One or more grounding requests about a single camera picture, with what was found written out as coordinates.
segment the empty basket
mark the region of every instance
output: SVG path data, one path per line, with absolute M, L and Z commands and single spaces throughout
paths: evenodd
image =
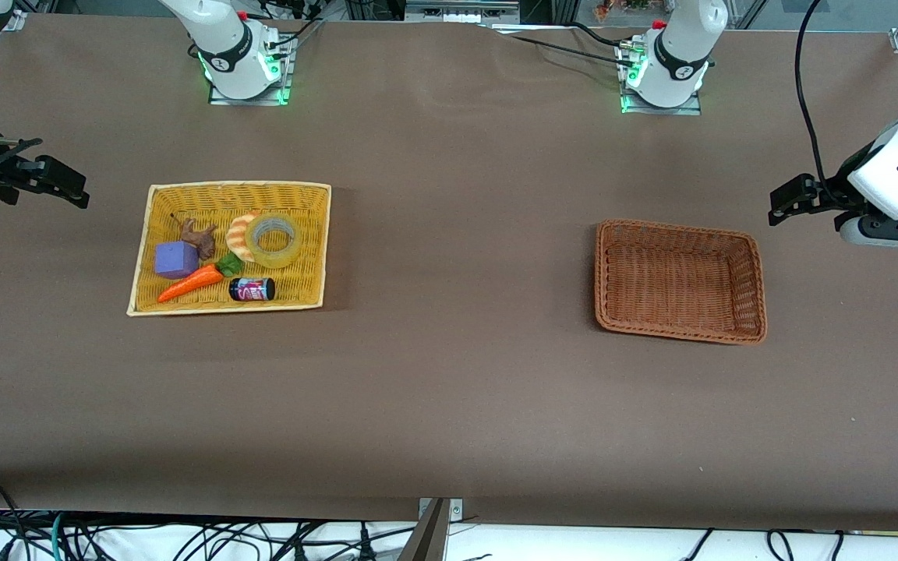
M 621 333 L 759 344 L 767 319 L 758 244 L 741 231 L 604 221 L 595 317 Z

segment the tape roll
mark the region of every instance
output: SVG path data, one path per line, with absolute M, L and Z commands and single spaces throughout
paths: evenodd
M 270 231 L 284 231 L 289 235 L 289 243 L 285 248 L 278 252 L 268 252 L 259 245 L 260 239 Z M 282 269 L 292 265 L 300 255 L 302 235 L 292 217 L 283 213 L 265 213 L 259 214 L 245 230 L 245 244 L 249 246 L 256 263 L 267 269 Z

